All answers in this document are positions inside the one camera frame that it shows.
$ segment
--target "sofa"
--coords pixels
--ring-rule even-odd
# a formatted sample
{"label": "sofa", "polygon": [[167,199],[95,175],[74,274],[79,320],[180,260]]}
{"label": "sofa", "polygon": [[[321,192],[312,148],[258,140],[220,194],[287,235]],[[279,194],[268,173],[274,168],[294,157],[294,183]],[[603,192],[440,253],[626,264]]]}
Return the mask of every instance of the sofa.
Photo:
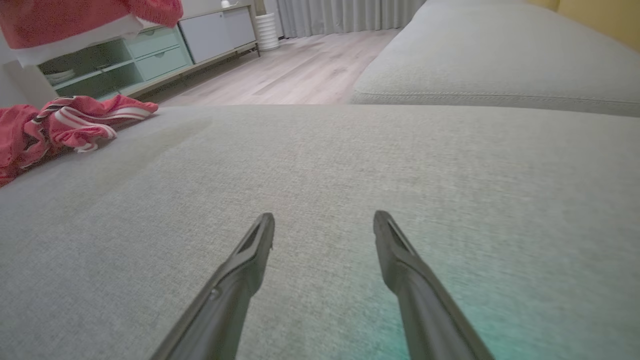
{"label": "sofa", "polygon": [[429,0],[365,69],[351,102],[638,117],[640,53],[525,0]]}
{"label": "sofa", "polygon": [[464,99],[167,107],[30,170],[0,188],[0,358],[148,359],[270,211],[237,358],[408,359],[377,209],[496,359],[639,358],[640,119],[605,114],[633,106]]}

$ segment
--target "crumpled red cloth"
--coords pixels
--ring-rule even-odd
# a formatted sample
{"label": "crumpled red cloth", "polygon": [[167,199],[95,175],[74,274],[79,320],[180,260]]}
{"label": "crumpled red cloth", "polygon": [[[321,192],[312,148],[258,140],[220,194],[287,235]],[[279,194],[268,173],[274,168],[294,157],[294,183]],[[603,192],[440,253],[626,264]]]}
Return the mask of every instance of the crumpled red cloth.
{"label": "crumpled red cloth", "polygon": [[97,139],[114,139],[112,126],[144,120],[158,105],[123,95],[107,101],[88,96],[60,97],[40,111],[31,105],[0,109],[0,187],[45,155],[64,148],[77,152],[98,148]]}

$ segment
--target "gray curtain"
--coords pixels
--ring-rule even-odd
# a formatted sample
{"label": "gray curtain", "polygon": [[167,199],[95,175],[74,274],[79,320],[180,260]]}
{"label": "gray curtain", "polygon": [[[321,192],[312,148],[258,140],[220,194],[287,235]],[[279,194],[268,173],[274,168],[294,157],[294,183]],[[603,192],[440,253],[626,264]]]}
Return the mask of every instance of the gray curtain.
{"label": "gray curtain", "polygon": [[426,0],[278,0],[287,38],[402,28]]}

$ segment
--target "wooden floor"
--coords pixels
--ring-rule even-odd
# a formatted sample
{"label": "wooden floor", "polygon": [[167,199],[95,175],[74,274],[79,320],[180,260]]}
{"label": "wooden floor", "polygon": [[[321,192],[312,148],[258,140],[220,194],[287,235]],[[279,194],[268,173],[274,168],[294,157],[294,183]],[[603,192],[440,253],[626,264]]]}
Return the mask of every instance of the wooden floor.
{"label": "wooden floor", "polygon": [[399,29],[282,40],[279,49],[233,58],[166,86],[163,106],[346,102],[367,65]]}

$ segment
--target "ribbed white planter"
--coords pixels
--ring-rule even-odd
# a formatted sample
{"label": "ribbed white planter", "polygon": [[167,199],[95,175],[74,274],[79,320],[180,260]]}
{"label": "ribbed white planter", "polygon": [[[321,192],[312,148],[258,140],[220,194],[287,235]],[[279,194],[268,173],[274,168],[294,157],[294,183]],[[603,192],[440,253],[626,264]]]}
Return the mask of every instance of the ribbed white planter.
{"label": "ribbed white planter", "polygon": [[258,46],[260,46],[260,51],[278,49],[280,42],[276,31],[276,15],[268,13],[267,15],[256,16],[255,24],[258,27]]}

